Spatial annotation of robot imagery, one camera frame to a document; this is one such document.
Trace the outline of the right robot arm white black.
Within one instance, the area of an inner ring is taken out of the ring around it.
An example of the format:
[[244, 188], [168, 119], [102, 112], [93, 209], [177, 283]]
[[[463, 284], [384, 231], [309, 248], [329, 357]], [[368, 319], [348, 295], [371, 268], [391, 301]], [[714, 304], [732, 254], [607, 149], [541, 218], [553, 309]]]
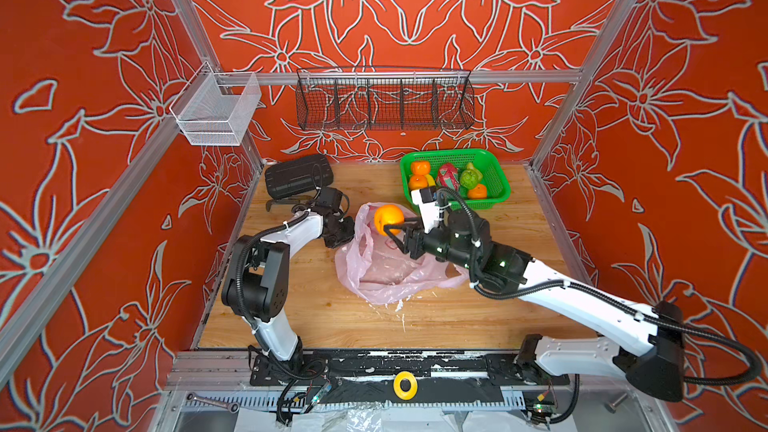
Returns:
[[[549, 376], [623, 377], [635, 389], [667, 402], [681, 401], [687, 384], [740, 385], [763, 371], [761, 359], [749, 347], [684, 325], [676, 305], [632, 302], [574, 280], [526, 252], [493, 241], [489, 223], [475, 213], [453, 212], [444, 220], [407, 218], [381, 225], [378, 231], [413, 259], [430, 255], [465, 269], [472, 288], [485, 298], [527, 301], [599, 335], [571, 341], [532, 335], [520, 350], [520, 370]], [[702, 338], [740, 353], [746, 360], [745, 370], [726, 377], [686, 375], [685, 337]]]

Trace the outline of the black plastic case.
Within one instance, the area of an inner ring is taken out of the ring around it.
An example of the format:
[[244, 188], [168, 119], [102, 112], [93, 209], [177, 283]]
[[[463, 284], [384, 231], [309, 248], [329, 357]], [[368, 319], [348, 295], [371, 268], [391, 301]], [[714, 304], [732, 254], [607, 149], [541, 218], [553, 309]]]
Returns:
[[330, 186], [334, 174], [328, 158], [313, 154], [269, 166], [264, 173], [267, 193], [285, 199]]

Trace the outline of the pink dragon fruit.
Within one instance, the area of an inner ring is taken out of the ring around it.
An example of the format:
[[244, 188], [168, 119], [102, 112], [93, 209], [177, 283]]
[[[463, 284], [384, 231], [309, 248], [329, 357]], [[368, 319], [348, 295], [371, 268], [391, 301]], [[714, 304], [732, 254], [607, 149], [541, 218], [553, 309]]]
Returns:
[[436, 183], [440, 187], [447, 187], [459, 191], [461, 184], [458, 168], [450, 162], [442, 164], [437, 171]]

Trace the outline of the orange mandarin edge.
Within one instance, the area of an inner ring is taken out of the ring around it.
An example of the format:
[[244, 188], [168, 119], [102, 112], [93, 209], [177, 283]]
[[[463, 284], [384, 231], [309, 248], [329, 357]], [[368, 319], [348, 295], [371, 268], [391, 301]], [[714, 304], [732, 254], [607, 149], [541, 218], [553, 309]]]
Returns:
[[385, 226], [402, 224], [405, 220], [403, 211], [394, 204], [379, 206], [374, 213], [374, 226], [376, 231], [385, 236]]

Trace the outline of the metal wrench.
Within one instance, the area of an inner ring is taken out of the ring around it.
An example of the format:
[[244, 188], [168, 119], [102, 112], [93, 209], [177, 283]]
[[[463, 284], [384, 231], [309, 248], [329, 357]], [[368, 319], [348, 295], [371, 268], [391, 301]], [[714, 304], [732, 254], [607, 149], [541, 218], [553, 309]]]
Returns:
[[186, 400], [190, 402], [196, 402], [211, 407], [221, 408], [228, 411], [231, 414], [237, 414], [240, 410], [240, 405], [236, 402], [226, 402], [219, 399], [200, 396], [194, 392], [189, 392], [186, 395]]

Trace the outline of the yellow tape roll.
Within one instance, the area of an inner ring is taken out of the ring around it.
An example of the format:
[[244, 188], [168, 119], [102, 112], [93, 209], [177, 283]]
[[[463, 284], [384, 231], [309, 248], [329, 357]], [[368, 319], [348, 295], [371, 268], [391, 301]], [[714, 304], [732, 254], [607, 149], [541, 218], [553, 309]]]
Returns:
[[400, 400], [412, 400], [418, 392], [418, 381], [415, 375], [409, 371], [399, 372], [393, 381], [393, 391]]

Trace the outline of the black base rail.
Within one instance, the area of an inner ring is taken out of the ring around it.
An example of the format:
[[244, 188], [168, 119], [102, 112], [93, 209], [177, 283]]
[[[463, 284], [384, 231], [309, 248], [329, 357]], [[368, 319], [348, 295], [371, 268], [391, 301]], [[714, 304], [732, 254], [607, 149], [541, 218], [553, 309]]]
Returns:
[[572, 390], [569, 377], [525, 371], [510, 351], [310, 349], [290, 372], [251, 346], [247, 360], [250, 384], [286, 386], [291, 412], [361, 404], [523, 410], [554, 406], [558, 392]]

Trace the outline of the metal clamp fitting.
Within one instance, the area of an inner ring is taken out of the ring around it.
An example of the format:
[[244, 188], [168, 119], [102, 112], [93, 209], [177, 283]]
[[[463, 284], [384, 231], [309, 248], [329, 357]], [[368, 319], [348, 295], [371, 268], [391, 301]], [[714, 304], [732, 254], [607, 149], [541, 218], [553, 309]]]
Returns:
[[306, 195], [287, 197], [281, 199], [270, 199], [265, 203], [265, 210], [270, 212], [276, 206], [290, 206], [291, 212], [296, 213], [305, 210], [312, 199]]

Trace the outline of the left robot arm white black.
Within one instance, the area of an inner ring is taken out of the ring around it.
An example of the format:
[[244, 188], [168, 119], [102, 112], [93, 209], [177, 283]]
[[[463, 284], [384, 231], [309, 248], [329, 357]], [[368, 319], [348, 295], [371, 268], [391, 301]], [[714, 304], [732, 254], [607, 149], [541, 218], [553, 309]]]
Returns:
[[221, 289], [221, 301], [249, 326], [262, 353], [281, 373], [309, 380], [322, 364], [307, 364], [300, 337], [284, 306], [292, 257], [315, 240], [335, 250], [354, 238], [354, 219], [342, 208], [348, 197], [333, 187], [320, 188], [307, 203], [293, 208], [291, 219], [236, 241]]

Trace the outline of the clear plastic wall bin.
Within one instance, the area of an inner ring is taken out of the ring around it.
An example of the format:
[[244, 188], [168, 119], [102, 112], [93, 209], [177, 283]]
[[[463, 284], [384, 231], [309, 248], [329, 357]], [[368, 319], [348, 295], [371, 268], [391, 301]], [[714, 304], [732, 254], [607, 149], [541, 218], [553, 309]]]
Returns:
[[191, 145], [239, 146], [261, 97], [255, 73], [216, 72], [203, 62], [170, 111]]

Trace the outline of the green plastic basket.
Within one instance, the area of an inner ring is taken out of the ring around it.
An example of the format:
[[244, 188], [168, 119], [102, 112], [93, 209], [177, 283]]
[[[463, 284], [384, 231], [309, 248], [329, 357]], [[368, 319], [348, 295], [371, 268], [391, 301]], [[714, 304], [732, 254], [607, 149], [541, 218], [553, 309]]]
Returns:
[[412, 152], [400, 160], [406, 201], [414, 186], [448, 187], [459, 193], [473, 210], [490, 209], [511, 195], [499, 160], [482, 149], [451, 149]]

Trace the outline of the metal bolt on frame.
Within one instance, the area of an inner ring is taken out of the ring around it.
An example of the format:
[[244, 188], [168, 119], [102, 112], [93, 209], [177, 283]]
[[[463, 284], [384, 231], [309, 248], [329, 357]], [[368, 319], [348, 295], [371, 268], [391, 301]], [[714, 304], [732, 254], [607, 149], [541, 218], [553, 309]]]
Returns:
[[608, 400], [604, 404], [604, 407], [610, 414], [615, 414], [618, 408], [628, 399], [628, 397], [629, 397], [628, 393], [622, 393]]

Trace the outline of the orange mandarin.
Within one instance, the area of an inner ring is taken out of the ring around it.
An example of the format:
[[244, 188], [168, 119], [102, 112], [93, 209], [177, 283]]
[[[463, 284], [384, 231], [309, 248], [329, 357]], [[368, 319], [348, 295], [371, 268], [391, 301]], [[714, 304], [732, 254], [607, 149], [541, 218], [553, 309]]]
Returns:
[[413, 190], [420, 190], [430, 186], [429, 180], [425, 175], [414, 174], [408, 180], [408, 188]]
[[426, 160], [413, 161], [410, 164], [410, 171], [413, 175], [426, 176], [431, 172], [431, 164]]
[[478, 184], [467, 192], [467, 197], [471, 200], [485, 200], [488, 197], [488, 191], [485, 185]]

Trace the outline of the pink plastic bag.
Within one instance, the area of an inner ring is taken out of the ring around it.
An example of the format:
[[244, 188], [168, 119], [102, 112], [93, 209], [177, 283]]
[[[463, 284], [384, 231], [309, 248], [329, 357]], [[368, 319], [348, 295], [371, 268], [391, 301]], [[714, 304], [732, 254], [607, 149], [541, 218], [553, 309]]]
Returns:
[[468, 272], [439, 262], [431, 255], [412, 259], [380, 234], [374, 223], [380, 207], [392, 203], [369, 202], [360, 206], [354, 219], [354, 239], [335, 254], [336, 274], [348, 290], [372, 305], [399, 302], [424, 290], [457, 288]]

